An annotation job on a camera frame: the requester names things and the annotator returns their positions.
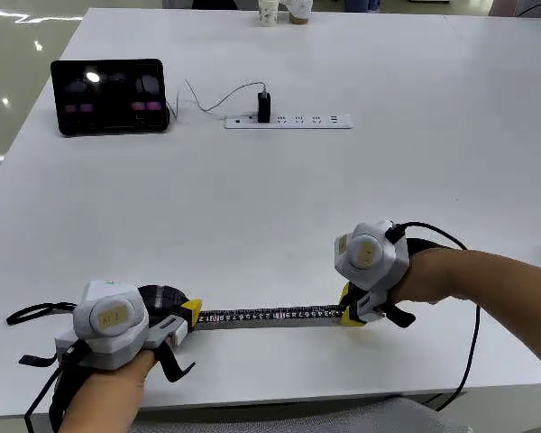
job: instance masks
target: paper cup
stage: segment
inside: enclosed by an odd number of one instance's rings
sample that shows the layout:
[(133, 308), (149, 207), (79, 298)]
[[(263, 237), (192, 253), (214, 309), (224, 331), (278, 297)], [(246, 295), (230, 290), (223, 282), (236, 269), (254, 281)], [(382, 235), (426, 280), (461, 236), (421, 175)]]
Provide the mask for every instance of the paper cup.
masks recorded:
[(277, 25), (279, 0), (259, 0), (259, 20), (264, 26)]

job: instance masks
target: white cable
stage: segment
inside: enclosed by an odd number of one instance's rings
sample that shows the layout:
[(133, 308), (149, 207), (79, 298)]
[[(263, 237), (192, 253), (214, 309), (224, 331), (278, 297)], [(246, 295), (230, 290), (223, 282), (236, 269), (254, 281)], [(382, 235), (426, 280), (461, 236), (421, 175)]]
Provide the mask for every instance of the white cable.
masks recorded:
[(198, 101), (198, 97), (197, 97), (197, 92), (195, 92), (195, 89), (192, 88), (192, 86), (190, 85), (190, 83), (188, 82), (187, 79), (184, 80), (185, 83), (187, 83), (187, 87), (188, 89), (190, 90), (190, 93), (192, 93), (192, 96), (195, 98), (195, 101), (197, 101), (197, 105), (198, 105), (198, 108), (201, 109), (201, 111), (204, 111), (205, 113), (209, 113), (211, 112), (212, 110), (214, 110), (215, 108), (217, 108), (218, 106), (222, 105), (224, 103), (224, 101), (226, 99), (228, 99), (229, 97), (231, 97), (232, 95), (234, 95), (236, 92), (238, 92), (240, 89), (242, 88), (247, 88), (249, 86), (258, 86), (258, 85), (261, 85), (262, 86), (262, 91), (263, 92), (266, 92), (267, 91), (267, 85), (265, 83), (263, 83), (262, 81), (253, 81), (252, 83), (246, 83), (246, 84), (243, 84), (242, 86), (239, 86), (238, 88), (236, 88), (235, 90), (233, 90), (231, 93), (229, 93), (228, 95), (226, 95), (225, 97), (223, 97), (220, 101), (218, 101), (216, 104), (214, 104), (213, 106), (210, 106), (209, 108), (204, 108), (200, 105), (200, 102)]
[[(262, 86), (262, 91), (267, 91), (267, 85), (262, 81), (253, 81), (251, 83), (245, 83), (238, 88), (235, 88), (231, 93), (223, 97), (220, 101), (218, 101), (213, 106), (210, 106), (209, 108), (204, 108), (200, 105), (200, 102), (198, 101), (197, 92), (195, 89), (190, 85), (190, 82), (188, 82), (187, 79), (184, 80), (185, 83), (187, 83), (188, 90), (190, 90), (190, 93), (192, 93), (193, 98), (195, 98), (195, 101), (197, 102), (198, 108), (200, 108), (201, 111), (204, 111), (205, 113), (210, 113), (212, 110), (217, 108), (218, 106), (222, 105), (226, 99), (234, 95), (236, 92), (241, 90), (242, 88), (247, 88), (249, 86)], [(172, 105), (169, 101), (167, 101), (167, 106), (170, 109), (170, 112), (172, 112), (172, 115), (174, 116), (174, 120), (177, 120), (179, 118), (179, 94), (180, 94), (180, 88), (177, 90), (177, 103), (176, 103), (176, 110), (172, 108)]]

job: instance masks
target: hand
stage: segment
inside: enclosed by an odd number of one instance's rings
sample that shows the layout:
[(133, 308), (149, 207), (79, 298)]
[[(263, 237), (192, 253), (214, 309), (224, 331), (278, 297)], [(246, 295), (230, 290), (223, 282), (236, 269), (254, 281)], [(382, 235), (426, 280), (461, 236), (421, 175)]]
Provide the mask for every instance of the hand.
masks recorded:
[(156, 364), (154, 353), (140, 352), (114, 372), (92, 374), (69, 405), (60, 433), (126, 433), (144, 394), (144, 382)]
[(447, 248), (431, 248), (415, 254), (405, 277), (390, 290), (391, 302), (413, 300), (436, 304), (449, 296), (461, 298), (449, 269), (449, 263), (460, 253)]

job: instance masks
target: black plug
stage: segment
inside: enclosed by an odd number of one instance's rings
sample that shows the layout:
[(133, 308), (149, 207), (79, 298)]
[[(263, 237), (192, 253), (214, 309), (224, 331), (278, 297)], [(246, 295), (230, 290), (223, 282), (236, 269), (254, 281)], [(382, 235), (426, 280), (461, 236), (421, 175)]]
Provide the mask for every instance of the black plug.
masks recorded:
[(267, 124), (271, 121), (271, 94), (266, 90), (259, 93), (259, 124)]

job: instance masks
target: white power strip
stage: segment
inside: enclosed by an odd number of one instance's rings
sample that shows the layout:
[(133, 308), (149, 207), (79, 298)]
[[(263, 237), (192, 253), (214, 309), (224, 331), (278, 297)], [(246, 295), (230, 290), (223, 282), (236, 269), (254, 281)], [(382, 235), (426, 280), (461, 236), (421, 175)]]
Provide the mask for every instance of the white power strip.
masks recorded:
[(351, 129), (351, 115), (270, 115), (270, 122), (259, 124), (257, 115), (238, 115), (225, 119), (226, 129)]

